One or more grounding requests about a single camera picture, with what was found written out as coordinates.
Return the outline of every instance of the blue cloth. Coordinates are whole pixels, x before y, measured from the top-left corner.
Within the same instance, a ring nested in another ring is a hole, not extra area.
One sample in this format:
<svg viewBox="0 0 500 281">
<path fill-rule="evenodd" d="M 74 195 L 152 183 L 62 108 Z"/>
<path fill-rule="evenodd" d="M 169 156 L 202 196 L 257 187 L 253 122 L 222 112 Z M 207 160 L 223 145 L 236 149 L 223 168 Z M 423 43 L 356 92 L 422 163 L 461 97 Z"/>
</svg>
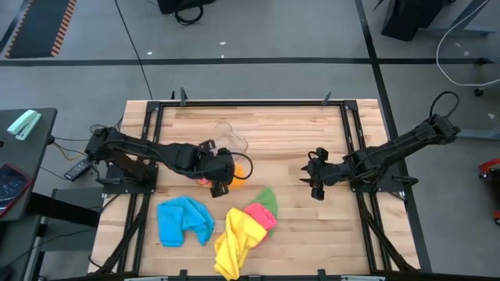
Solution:
<svg viewBox="0 0 500 281">
<path fill-rule="evenodd" d="M 177 197 L 159 204 L 159 240 L 165 247 L 180 247 L 184 231 L 194 231 L 201 245 L 210 240 L 215 222 L 204 204 L 187 196 Z"/>
</svg>

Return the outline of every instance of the wooden tabletop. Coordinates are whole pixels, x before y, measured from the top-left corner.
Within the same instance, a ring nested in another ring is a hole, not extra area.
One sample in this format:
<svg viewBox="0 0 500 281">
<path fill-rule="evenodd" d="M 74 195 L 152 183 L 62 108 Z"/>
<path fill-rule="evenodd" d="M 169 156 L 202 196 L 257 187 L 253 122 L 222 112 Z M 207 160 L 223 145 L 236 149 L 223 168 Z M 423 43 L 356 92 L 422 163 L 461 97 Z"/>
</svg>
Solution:
<svg viewBox="0 0 500 281">
<path fill-rule="evenodd" d="M 124 133 L 141 136 L 146 103 L 127 103 Z M 360 99 L 358 106 L 366 145 L 386 142 L 377 100 Z M 307 176 L 300 168 L 307 164 L 308 151 L 326 148 L 330 151 L 330 162 L 341 162 L 341 157 L 348 154 L 340 109 L 319 106 L 167 108 L 159 143 L 196 144 L 214 138 L 213 127 L 221 120 L 228 122 L 248 142 L 246 153 L 255 165 L 252 177 L 244 189 L 214 199 L 208 189 L 161 165 L 157 190 L 149 205 L 140 274 L 178 276 L 181 269 L 187 269 L 190 276 L 216 275 L 213 241 L 224 231 L 226 213 L 232 207 L 243 209 L 264 187 L 272 187 L 276 193 L 278 224 L 273 238 L 250 250 L 242 275 L 314 275 L 317 269 L 326 269 L 327 274 L 369 273 L 359 210 L 348 183 L 326 187 L 325 200 L 317 201 L 310 197 L 309 186 L 298 180 Z M 350 123 L 353 129 L 354 122 L 350 120 Z M 205 204 L 216 220 L 216 232 L 204 247 L 193 233 L 185 233 L 182 247 L 163 247 L 159 242 L 156 206 L 182 195 Z M 403 202 L 389 194 L 377 196 L 387 237 L 407 262 L 418 268 Z M 129 195 L 121 195 L 101 216 L 92 252 L 92 260 L 98 264 L 107 259 L 123 235 L 128 202 Z M 377 239 L 372 237 L 377 266 L 381 268 Z M 133 250 L 134 246 L 130 247 L 126 267 L 129 270 Z M 89 272 L 94 270 L 96 268 L 90 265 Z"/>
</svg>

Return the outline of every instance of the green cloth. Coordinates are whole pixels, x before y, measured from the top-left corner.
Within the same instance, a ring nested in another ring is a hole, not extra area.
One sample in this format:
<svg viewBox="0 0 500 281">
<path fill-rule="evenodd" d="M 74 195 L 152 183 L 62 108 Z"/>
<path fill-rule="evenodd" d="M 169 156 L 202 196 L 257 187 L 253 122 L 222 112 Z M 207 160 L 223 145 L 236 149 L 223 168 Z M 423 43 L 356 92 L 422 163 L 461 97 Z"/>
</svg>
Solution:
<svg viewBox="0 0 500 281">
<path fill-rule="evenodd" d="M 274 195 L 273 190 L 270 187 L 264 188 L 260 191 L 259 195 L 252 200 L 251 203 L 260 203 L 262 206 L 274 215 L 275 219 L 278 219 L 278 203 L 276 201 L 276 195 Z M 274 234 L 274 228 L 269 231 L 269 237 Z"/>
</svg>

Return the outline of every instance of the yellow cloth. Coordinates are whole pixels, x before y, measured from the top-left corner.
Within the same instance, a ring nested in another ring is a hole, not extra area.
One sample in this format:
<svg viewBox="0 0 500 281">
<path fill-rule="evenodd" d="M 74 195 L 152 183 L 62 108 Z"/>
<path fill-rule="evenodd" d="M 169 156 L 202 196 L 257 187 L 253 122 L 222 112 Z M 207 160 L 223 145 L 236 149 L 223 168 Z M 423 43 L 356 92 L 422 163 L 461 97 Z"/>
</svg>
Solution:
<svg viewBox="0 0 500 281">
<path fill-rule="evenodd" d="M 232 208 L 226 215 L 226 231 L 214 243 L 216 264 L 213 269 L 227 280 L 240 278 L 240 269 L 248 251 L 257 246 L 267 231 L 250 215 Z"/>
</svg>

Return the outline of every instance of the gray floor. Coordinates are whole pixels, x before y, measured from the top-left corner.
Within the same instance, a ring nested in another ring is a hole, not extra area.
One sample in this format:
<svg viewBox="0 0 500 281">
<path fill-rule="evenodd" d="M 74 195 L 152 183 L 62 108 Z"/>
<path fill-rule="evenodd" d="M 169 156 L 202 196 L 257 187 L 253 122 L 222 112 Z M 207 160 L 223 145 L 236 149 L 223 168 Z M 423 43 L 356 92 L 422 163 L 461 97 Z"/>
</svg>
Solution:
<svg viewBox="0 0 500 281">
<path fill-rule="evenodd" d="M 450 24 L 469 1 L 446 8 L 435 25 Z M 355 3 L 352 0 L 218 0 L 205 8 L 205 17 L 191 27 L 162 16 L 146 0 L 119 0 L 137 50 L 143 59 L 341 57 L 368 58 Z M 386 7 L 373 11 L 376 0 L 363 0 L 379 58 L 432 58 L 438 38 L 418 34 L 405 43 L 380 35 Z M 0 2 L 0 33 L 15 16 L 20 0 Z M 493 1 L 476 24 L 500 30 Z M 492 55 L 500 35 L 489 38 L 450 38 L 444 58 Z M 77 3 L 58 59 L 134 59 L 135 54 L 113 0 Z M 500 77 L 500 66 L 447 65 L 459 81 L 479 82 Z M 452 117 L 463 128 L 489 128 L 488 113 L 500 116 L 500 91 L 482 98 L 472 89 L 455 87 L 436 66 L 381 66 L 399 133 L 426 118 L 432 99 L 445 90 L 462 99 Z M 273 64 L 146 66 L 155 98 L 169 98 L 184 87 L 189 98 L 378 98 L 370 65 Z M 94 123 L 113 125 L 126 100 L 147 99 L 138 66 L 0 67 L 0 109 L 51 106 L 59 110 L 54 135 L 88 137 Z M 437 110 L 446 110 L 440 105 Z M 82 149 L 84 144 L 61 143 Z M 498 157 L 498 143 L 458 140 L 432 147 L 408 158 L 409 173 L 420 179 L 414 187 L 417 208 L 435 272 L 498 276 L 500 243 L 491 213 L 500 205 L 477 178 L 477 166 Z M 43 166 L 62 174 L 70 164 L 49 148 Z M 52 188 L 95 187 L 93 176 L 76 183 L 41 172 L 38 192 Z M 42 274 L 49 279 L 81 276 L 88 252 L 48 254 Z"/>
</svg>

